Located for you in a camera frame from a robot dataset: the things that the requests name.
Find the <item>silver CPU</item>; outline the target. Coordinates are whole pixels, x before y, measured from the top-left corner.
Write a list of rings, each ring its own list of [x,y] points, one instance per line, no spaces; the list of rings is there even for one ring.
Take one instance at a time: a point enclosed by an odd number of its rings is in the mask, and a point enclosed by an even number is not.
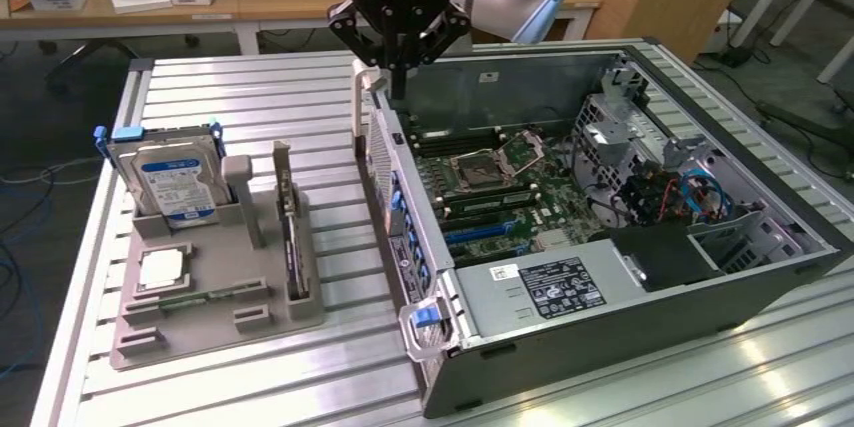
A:
[[[179,249],[149,252],[142,258],[138,284],[143,290],[174,285],[183,278],[185,253]]]

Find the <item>metal socket cover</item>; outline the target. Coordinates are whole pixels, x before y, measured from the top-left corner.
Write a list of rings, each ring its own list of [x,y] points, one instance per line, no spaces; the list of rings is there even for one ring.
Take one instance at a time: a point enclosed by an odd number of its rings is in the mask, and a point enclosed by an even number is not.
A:
[[[542,139],[530,130],[518,133],[497,151],[505,171],[517,176],[545,158]]]

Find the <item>office chair base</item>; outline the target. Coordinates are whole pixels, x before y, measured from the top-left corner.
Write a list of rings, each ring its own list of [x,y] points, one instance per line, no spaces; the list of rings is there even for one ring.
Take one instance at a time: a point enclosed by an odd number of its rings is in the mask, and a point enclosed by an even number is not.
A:
[[[89,70],[83,67],[86,60],[107,49],[115,50],[127,61],[125,73],[146,72],[154,68],[155,60],[143,58],[123,39],[89,39],[44,76],[46,90],[52,96],[64,97],[72,91],[86,90],[91,85],[119,79],[115,66],[111,71],[106,68]]]

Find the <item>silver disk bay cage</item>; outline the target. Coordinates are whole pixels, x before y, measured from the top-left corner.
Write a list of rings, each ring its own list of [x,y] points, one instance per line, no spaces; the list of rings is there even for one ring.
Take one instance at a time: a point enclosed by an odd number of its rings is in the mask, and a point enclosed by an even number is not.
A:
[[[648,79],[632,67],[605,71],[600,93],[590,94],[576,118],[574,169],[581,182],[621,189],[628,177],[665,164],[670,140],[644,110]]]

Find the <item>CPU socket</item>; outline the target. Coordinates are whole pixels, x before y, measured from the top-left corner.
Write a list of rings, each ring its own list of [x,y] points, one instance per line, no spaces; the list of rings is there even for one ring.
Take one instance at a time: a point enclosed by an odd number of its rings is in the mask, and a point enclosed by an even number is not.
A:
[[[493,150],[482,149],[450,159],[457,178],[459,192],[474,192],[491,188],[507,187],[513,181],[502,171],[497,155]]]

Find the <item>black graphics card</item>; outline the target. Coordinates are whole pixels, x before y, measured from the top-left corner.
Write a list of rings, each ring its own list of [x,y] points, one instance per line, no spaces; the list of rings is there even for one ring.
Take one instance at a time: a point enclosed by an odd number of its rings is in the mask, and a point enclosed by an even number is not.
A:
[[[291,146],[283,140],[274,142],[273,161],[277,177],[277,210],[285,242],[285,263],[287,270],[287,292],[291,300],[309,297],[306,274],[298,226],[301,219],[301,196],[293,180],[290,162]]]

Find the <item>grey parts rack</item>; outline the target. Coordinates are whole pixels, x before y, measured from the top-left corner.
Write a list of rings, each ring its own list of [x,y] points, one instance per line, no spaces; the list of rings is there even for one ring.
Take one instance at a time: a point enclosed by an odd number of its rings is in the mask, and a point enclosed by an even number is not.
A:
[[[241,193],[235,221],[183,229],[165,237],[131,235],[110,352],[115,370],[207,354],[323,323],[310,201],[295,185],[309,297],[289,297],[275,177],[270,190]],[[185,253],[183,278],[171,286],[143,290],[138,284],[142,258],[167,249]],[[162,299],[219,289],[231,289],[234,296],[177,310],[158,307]]]

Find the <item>long blue expansion slot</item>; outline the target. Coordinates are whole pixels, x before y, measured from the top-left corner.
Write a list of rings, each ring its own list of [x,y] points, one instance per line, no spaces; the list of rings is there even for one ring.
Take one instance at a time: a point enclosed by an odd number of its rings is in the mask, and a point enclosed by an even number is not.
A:
[[[505,236],[514,230],[514,227],[514,222],[505,222],[490,226],[475,227],[449,232],[445,235],[445,242],[449,245],[454,245],[493,237]]]

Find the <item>grey power supply unit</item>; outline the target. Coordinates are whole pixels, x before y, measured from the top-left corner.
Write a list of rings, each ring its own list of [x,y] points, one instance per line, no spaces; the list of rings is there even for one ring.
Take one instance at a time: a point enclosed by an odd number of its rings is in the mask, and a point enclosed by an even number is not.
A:
[[[646,295],[610,240],[465,267],[455,275],[482,338],[574,322]]]

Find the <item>silver disk bay bracket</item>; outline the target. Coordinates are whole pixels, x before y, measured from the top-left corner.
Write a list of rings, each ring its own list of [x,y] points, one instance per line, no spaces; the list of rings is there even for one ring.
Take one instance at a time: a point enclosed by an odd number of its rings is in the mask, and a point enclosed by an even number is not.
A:
[[[805,254],[784,226],[762,212],[717,224],[696,224],[688,231],[716,268],[725,274],[740,273]]]

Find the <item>black open PC case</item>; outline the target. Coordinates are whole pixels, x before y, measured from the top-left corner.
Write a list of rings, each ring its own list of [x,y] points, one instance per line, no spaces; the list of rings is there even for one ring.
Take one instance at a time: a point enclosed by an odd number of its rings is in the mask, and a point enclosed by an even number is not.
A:
[[[665,130],[665,164],[620,190],[576,175],[576,118],[605,71],[648,79],[644,110]],[[688,341],[728,333],[796,288],[854,258],[854,207],[764,135],[752,119],[661,46],[578,42],[458,54],[423,67],[406,97],[389,76],[354,67],[354,130],[379,255],[423,415],[450,417],[533,388]],[[419,178],[409,136],[536,124],[569,139],[572,177],[646,295],[614,310],[518,335],[482,338]],[[762,212],[805,254],[725,274],[689,227]]]

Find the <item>green motherboard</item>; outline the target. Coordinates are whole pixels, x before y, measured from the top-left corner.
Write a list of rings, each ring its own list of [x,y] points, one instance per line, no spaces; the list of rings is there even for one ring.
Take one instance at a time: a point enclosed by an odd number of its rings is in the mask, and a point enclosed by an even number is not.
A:
[[[502,212],[446,219],[442,214],[442,198],[459,195],[457,178],[450,159],[454,156],[489,149],[495,152],[522,131],[530,130],[542,139],[545,158],[525,172],[511,176],[511,186],[536,184],[542,193],[540,202]],[[542,252],[537,245],[537,235],[549,230],[562,229],[573,243],[584,244],[589,238],[605,229],[605,223],[588,202],[588,190],[572,177],[573,170],[568,156],[572,150],[569,139],[554,139],[536,124],[528,124],[516,130],[502,127],[453,133],[417,132],[409,136],[410,147],[419,178],[431,203],[433,213],[445,240],[449,232],[514,222],[514,230],[505,236],[493,237],[446,246],[458,267],[474,266],[489,261],[502,260]]]

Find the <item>white red floor device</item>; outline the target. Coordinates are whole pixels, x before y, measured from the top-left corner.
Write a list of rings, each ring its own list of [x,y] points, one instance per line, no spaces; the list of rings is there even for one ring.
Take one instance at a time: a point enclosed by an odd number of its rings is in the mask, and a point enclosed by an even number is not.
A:
[[[742,24],[742,18],[728,9],[717,21],[712,36],[708,40],[704,52],[706,54],[721,53],[729,48],[730,42]]]

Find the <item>green RAM stick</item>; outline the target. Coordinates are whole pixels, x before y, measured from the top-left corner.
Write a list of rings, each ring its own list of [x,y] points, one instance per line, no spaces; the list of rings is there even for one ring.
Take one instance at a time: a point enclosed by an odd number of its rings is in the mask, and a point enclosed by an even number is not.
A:
[[[213,291],[194,292],[186,295],[170,297],[158,301],[158,307],[163,310],[177,310],[211,302],[229,299],[234,296],[231,289],[219,289]]]

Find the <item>hard disk blue label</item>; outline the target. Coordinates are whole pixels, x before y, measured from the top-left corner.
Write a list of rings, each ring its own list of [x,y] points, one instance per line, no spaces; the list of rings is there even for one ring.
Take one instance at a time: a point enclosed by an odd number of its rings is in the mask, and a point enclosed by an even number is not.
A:
[[[226,197],[203,148],[190,142],[143,147],[131,165],[146,199],[154,202],[155,212],[173,228],[217,222],[217,207]]]

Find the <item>installed RAM stick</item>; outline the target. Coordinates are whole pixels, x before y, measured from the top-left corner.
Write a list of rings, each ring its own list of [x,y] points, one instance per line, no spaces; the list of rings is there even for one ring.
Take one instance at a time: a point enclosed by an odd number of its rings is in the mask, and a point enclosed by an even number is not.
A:
[[[442,214],[446,219],[502,212],[536,205],[542,193],[536,184],[483,190],[442,198]]]

